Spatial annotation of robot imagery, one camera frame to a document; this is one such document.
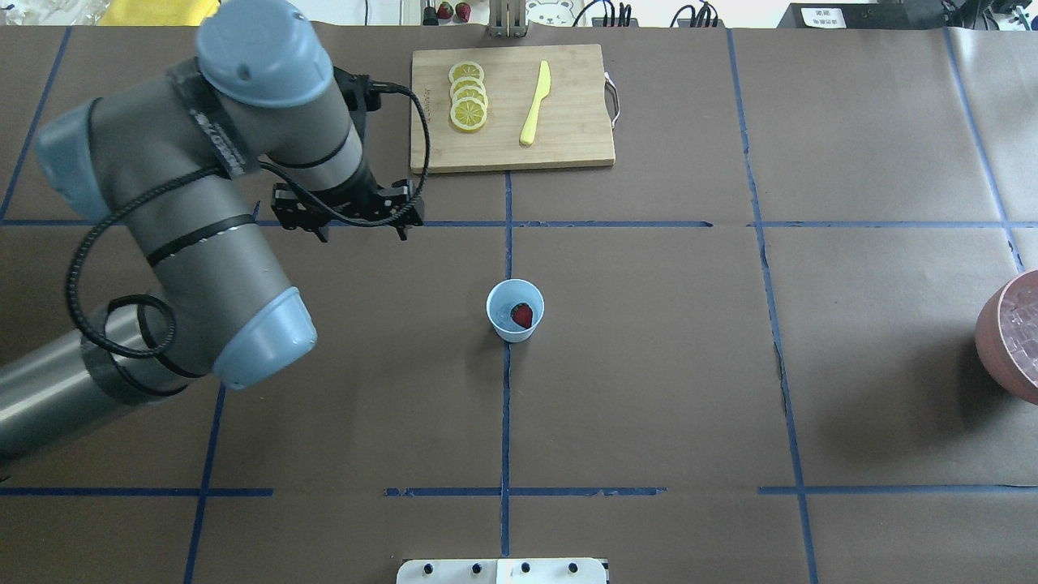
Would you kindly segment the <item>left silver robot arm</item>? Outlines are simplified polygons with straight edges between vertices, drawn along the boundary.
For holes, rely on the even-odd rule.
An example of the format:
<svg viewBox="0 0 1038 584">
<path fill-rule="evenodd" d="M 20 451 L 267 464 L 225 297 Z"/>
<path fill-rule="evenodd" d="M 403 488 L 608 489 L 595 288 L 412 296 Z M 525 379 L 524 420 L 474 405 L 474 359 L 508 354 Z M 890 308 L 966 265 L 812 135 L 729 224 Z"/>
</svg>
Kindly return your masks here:
<svg viewBox="0 0 1038 584">
<path fill-rule="evenodd" d="M 422 184 L 375 180 L 366 116 L 412 89 L 337 69 L 286 1 L 226 1 L 194 55 L 40 129 L 49 185 L 92 228 L 64 277 L 74 329 L 2 369 L 2 466 L 217 376 L 243 389 L 315 347 L 311 315 L 238 194 L 279 178 L 282 228 L 424 224 Z"/>
</svg>

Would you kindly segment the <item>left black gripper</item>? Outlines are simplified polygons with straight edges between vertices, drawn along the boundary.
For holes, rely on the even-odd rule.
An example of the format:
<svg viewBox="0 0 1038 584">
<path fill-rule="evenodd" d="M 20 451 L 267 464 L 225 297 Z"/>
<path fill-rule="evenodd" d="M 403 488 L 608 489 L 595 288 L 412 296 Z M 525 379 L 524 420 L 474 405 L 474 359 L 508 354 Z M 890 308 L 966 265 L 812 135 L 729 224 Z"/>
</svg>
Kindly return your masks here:
<svg viewBox="0 0 1038 584">
<path fill-rule="evenodd" d="M 351 226 L 389 226 L 402 243 L 409 239 L 411 228 L 425 225 L 425 202 L 413 180 L 377 185 L 371 190 L 363 187 L 346 197 L 330 192 L 300 195 L 292 185 L 275 182 L 271 208 L 281 228 L 312 232 L 322 243 L 328 243 L 328 228 L 334 221 Z"/>
</svg>

